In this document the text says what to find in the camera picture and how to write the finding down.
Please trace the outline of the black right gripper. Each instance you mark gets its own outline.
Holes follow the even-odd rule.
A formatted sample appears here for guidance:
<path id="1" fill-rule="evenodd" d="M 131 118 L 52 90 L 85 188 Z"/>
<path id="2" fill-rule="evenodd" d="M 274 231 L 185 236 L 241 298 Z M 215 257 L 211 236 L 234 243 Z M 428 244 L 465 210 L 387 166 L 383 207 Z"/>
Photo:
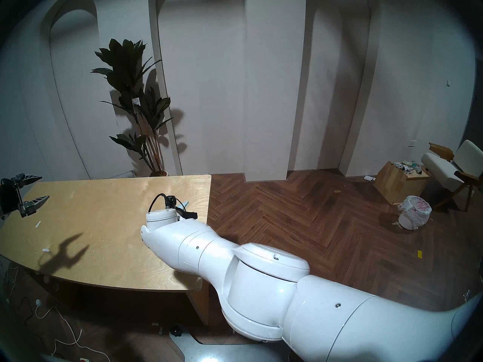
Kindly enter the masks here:
<path id="1" fill-rule="evenodd" d="M 188 212 L 185 205 L 175 196 L 164 196 L 166 216 L 164 219 L 172 219 L 175 216 L 180 216 L 184 219 L 198 219 L 198 214 L 196 212 Z"/>

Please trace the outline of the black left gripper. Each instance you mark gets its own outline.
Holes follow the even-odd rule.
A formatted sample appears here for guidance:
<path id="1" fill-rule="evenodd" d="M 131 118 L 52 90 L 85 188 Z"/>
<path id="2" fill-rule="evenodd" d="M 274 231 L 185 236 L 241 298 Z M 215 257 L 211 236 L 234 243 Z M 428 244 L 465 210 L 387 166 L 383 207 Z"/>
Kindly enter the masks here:
<path id="1" fill-rule="evenodd" d="M 37 197 L 31 201 L 23 201 L 20 189 L 42 179 L 41 176 L 21 173 L 11 179 L 1 179 L 1 219 L 5 219 L 11 212 L 19 210 L 22 218 L 33 215 L 42 207 L 49 196 Z"/>

